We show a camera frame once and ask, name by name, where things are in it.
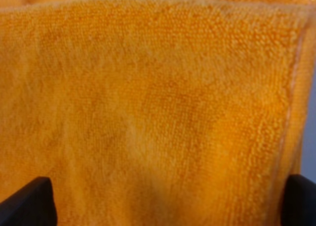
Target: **fabric texture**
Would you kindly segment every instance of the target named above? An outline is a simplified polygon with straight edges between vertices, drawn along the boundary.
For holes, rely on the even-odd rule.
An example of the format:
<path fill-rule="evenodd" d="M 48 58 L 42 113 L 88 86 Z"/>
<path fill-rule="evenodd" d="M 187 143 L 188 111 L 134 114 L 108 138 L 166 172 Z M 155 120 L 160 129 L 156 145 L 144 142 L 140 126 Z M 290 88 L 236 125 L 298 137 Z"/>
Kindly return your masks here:
<path fill-rule="evenodd" d="M 46 176 L 61 226 L 279 225 L 314 0 L 0 1 L 0 200 Z"/>

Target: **gray background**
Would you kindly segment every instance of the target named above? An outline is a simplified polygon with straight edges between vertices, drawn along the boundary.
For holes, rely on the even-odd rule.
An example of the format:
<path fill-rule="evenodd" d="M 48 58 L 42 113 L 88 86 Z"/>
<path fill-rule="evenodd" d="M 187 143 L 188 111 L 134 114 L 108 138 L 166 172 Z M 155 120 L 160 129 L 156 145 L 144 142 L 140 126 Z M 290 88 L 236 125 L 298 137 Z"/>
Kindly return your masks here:
<path fill-rule="evenodd" d="M 304 131 L 301 173 L 316 182 L 316 70 Z"/>

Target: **orange fabric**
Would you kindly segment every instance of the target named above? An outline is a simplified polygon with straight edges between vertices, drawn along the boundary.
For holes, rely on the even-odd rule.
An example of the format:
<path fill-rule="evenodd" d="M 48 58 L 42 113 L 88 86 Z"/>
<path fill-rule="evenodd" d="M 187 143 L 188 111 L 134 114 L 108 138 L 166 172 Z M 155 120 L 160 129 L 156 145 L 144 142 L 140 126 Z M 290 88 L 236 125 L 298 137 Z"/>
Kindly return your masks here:
<path fill-rule="evenodd" d="M 62 226 L 278 225 L 313 74 L 313 6 L 11 7 L 47 1 L 62 0 L 1 4 L 0 200 L 42 175 Z"/>

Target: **towel fold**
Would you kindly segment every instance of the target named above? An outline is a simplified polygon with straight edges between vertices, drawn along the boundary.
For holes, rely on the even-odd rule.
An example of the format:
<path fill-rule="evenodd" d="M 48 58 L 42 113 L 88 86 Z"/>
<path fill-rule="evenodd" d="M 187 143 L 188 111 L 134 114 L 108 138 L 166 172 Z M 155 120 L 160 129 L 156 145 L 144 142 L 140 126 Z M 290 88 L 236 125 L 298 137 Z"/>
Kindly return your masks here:
<path fill-rule="evenodd" d="M 55 2 L 0 9 L 0 200 L 47 176 L 60 226 L 279 224 L 313 5 L 16 1 Z"/>

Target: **towel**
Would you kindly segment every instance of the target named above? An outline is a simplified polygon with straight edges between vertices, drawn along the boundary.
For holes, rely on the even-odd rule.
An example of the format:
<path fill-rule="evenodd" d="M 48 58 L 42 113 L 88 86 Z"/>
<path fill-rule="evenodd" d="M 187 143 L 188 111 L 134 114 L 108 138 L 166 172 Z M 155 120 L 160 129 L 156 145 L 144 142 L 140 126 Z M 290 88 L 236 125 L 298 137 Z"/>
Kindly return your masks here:
<path fill-rule="evenodd" d="M 0 200 L 47 176 L 60 226 L 279 225 L 314 0 L 1 1 Z"/>

